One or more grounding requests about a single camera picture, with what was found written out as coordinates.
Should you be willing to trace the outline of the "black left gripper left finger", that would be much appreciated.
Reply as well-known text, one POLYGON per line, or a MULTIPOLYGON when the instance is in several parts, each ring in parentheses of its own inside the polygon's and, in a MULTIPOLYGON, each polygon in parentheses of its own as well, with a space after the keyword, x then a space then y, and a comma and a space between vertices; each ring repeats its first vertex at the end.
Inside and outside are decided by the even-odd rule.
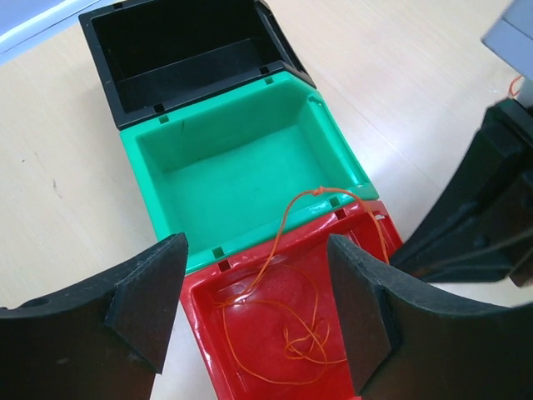
POLYGON ((3 399, 148 399, 172 335, 188 242, 172 234, 62 290, 1 309, 3 399))

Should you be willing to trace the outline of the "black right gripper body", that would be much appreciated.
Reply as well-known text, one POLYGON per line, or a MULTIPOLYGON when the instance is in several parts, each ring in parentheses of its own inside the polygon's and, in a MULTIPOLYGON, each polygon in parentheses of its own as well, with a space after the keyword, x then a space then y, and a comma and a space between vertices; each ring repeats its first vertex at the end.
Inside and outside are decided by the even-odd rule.
POLYGON ((532 284, 532 107, 486 109, 460 165, 391 265, 428 283, 532 284))

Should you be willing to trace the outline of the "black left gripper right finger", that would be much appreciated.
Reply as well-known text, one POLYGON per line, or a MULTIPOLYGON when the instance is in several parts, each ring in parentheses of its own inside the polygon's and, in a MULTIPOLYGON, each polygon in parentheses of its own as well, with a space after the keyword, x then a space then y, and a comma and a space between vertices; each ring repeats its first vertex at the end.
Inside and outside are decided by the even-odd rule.
POLYGON ((356 395, 364 399, 529 399, 532 307, 457 296, 347 237, 328 267, 356 395))

